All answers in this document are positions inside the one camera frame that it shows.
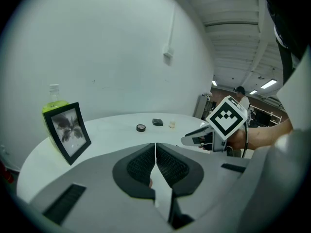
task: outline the white cube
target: white cube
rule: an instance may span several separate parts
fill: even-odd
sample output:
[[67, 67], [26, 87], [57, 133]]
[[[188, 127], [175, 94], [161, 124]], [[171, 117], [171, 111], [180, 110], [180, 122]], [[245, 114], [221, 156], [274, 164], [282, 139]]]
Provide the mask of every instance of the white cube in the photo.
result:
[[225, 97], [207, 117], [207, 122], [223, 140], [228, 139], [247, 120], [247, 110], [233, 97]]

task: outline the black picture frame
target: black picture frame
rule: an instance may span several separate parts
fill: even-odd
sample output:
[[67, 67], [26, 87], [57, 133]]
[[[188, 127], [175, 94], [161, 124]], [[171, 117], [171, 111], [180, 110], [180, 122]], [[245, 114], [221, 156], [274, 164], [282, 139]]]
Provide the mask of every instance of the black picture frame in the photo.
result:
[[[61, 139], [58, 137], [58, 134], [57, 134], [56, 129], [55, 129], [54, 124], [53, 124], [52, 117], [59, 115], [61, 113], [67, 112], [67, 111], [72, 110], [72, 109], [75, 109], [75, 112], [77, 114], [77, 119], [78, 119], [82, 134], [83, 134], [86, 142], [72, 156], [70, 156], [67, 153]], [[72, 165], [78, 159], [78, 157], [84, 152], [84, 150], [86, 150], [88, 148], [88, 146], [91, 145], [91, 140], [89, 139], [89, 136], [87, 134], [87, 131], [86, 131], [83, 119], [82, 119], [79, 103], [76, 102], [76, 103], [72, 103], [69, 105], [62, 106], [60, 108], [57, 108], [57, 109], [54, 109], [51, 111], [47, 111], [47, 112], [43, 113], [43, 116], [44, 116], [48, 130], [49, 130], [55, 144], [57, 145], [58, 149], [60, 150], [60, 152], [62, 153], [63, 157], [68, 162], [68, 164]]]

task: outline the black box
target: black box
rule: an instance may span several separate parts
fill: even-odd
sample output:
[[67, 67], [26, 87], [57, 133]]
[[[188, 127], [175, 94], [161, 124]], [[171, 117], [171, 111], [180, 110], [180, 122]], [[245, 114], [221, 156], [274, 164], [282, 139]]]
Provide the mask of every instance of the black box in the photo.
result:
[[163, 126], [163, 121], [161, 119], [152, 119], [152, 124], [155, 126]]

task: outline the forearm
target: forearm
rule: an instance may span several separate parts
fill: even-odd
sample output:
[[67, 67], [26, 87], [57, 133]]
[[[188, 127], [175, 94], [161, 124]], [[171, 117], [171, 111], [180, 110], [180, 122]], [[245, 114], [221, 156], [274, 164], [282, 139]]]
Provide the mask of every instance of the forearm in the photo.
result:
[[248, 149], [255, 150], [259, 147], [273, 145], [280, 136], [292, 130], [293, 127], [289, 120], [269, 128], [250, 128], [248, 131]]

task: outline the brown wall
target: brown wall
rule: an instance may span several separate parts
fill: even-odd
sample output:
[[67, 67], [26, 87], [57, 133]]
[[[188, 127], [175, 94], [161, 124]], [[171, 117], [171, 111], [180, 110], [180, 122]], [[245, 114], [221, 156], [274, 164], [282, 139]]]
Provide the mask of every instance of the brown wall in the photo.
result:
[[[233, 98], [237, 99], [237, 96], [235, 92], [230, 91], [224, 91], [221, 89], [211, 88], [211, 93], [213, 94], [213, 97], [211, 98], [211, 101], [217, 102], [216, 105], [218, 105], [226, 96], [232, 96]], [[258, 99], [250, 98], [248, 97], [249, 102], [251, 105], [260, 108], [262, 110], [265, 110], [267, 112], [272, 112], [274, 115], [278, 117], [282, 117], [282, 121], [286, 120], [288, 118], [287, 114], [284, 111], [281, 111], [277, 109], [276, 107], [273, 107], [267, 103], [264, 103]]]

